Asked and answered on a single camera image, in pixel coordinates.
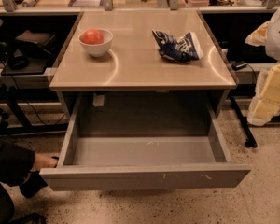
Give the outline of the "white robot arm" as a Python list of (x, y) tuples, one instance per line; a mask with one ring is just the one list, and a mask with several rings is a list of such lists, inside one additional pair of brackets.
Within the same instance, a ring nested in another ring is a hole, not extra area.
[(269, 21), (251, 33), (245, 42), (255, 47), (264, 46), (266, 55), (277, 60), (270, 70), (260, 71), (256, 94), (248, 110), (247, 121), (255, 126), (263, 126), (280, 114), (280, 8)]

